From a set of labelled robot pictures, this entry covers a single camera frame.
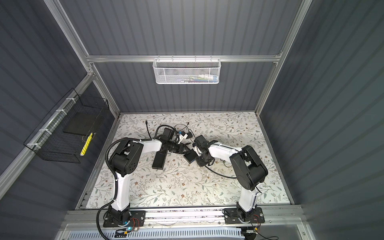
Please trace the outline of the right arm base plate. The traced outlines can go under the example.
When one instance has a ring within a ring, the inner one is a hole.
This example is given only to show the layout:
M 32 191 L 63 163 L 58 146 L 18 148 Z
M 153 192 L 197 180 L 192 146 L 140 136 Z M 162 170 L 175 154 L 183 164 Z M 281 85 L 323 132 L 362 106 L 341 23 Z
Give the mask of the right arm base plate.
M 244 212 L 241 208 L 225 208 L 222 210 L 225 223 L 230 224 L 263 224 L 265 223 L 264 214 L 261 208 L 251 209 Z

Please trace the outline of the black network switch box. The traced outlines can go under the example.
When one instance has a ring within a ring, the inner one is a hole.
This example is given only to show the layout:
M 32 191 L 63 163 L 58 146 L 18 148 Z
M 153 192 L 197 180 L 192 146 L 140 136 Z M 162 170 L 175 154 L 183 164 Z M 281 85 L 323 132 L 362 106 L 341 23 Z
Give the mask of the black network switch box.
M 189 150 L 187 152 L 185 152 L 183 154 L 184 158 L 186 159 L 186 161 L 191 164 L 192 162 L 194 162 L 196 160 L 196 158 L 198 157 L 198 154 L 196 153 L 195 150 Z

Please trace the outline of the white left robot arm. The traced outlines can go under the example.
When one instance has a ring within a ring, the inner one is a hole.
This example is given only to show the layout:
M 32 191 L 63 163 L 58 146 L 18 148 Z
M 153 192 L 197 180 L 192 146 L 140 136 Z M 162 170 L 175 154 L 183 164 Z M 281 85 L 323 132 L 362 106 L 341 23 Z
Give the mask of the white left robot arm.
M 161 167 L 168 153 L 179 155 L 186 154 L 190 149 L 183 144 L 184 139 L 190 139 L 194 134 L 188 130 L 177 130 L 169 125 L 160 125 L 155 135 L 149 135 L 148 139 L 136 139 L 124 137 L 114 141 L 106 150 L 105 163 L 112 172 L 114 178 L 113 199 L 99 208 L 96 214 L 96 226 L 104 240 L 108 236 L 102 231 L 100 215 L 103 209 L 107 209 L 103 216 L 105 221 L 111 221 L 123 229 L 123 232 L 131 232 L 140 227 L 143 221 L 134 217 L 130 212 L 130 182 L 132 173 L 137 169 L 142 154 L 155 152 L 155 169 Z

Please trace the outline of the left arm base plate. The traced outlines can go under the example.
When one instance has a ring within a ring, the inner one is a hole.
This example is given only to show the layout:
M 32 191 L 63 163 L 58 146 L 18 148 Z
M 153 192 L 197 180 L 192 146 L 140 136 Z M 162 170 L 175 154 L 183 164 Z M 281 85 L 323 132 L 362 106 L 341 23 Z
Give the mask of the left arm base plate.
M 142 227 L 146 219 L 146 211 L 116 211 L 107 210 L 104 216 L 104 228 Z

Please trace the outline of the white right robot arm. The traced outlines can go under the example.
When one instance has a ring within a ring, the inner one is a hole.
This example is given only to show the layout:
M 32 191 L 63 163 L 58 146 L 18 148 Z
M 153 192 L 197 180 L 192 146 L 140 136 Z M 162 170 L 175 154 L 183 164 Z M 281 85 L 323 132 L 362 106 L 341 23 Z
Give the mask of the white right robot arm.
M 258 185 L 263 183 L 268 175 L 268 169 L 253 149 L 247 145 L 235 148 L 224 145 L 216 140 L 207 141 L 204 136 L 198 136 L 193 143 L 195 160 L 201 167 L 206 167 L 214 159 L 231 163 L 236 180 L 242 187 L 241 196 L 237 202 L 237 216 L 243 223 L 249 222 L 257 208 Z

